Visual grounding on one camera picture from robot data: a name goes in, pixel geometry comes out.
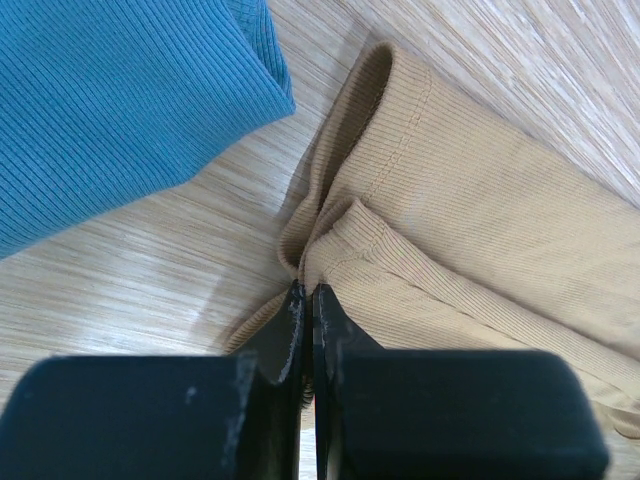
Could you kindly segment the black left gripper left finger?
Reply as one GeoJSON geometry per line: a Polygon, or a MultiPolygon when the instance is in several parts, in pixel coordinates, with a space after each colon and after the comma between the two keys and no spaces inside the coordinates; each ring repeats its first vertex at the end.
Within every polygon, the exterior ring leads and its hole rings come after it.
{"type": "Polygon", "coordinates": [[[305,292],[225,356],[33,365],[1,416],[5,479],[294,479],[305,292]]]}

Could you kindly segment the tan garment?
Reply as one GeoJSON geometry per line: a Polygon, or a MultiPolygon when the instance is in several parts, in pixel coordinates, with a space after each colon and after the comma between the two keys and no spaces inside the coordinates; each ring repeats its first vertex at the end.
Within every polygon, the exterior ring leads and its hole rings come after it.
{"type": "Polygon", "coordinates": [[[354,66],[278,257],[392,348],[540,349],[639,436],[639,213],[390,43],[354,66]]]}

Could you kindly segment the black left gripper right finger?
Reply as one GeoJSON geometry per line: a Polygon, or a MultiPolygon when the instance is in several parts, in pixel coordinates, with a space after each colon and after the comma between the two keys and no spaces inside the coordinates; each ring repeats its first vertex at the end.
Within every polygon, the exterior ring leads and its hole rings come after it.
{"type": "Polygon", "coordinates": [[[312,297],[322,479],[600,479],[610,456],[586,395],[534,350],[387,349],[330,286],[312,297]]]}

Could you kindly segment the blue tank top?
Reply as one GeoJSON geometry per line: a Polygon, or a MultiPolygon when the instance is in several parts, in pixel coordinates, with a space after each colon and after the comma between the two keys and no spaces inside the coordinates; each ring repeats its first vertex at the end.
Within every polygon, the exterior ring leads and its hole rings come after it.
{"type": "Polygon", "coordinates": [[[5,1],[1,253],[180,185],[294,110],[263,1],[5,1]]]}

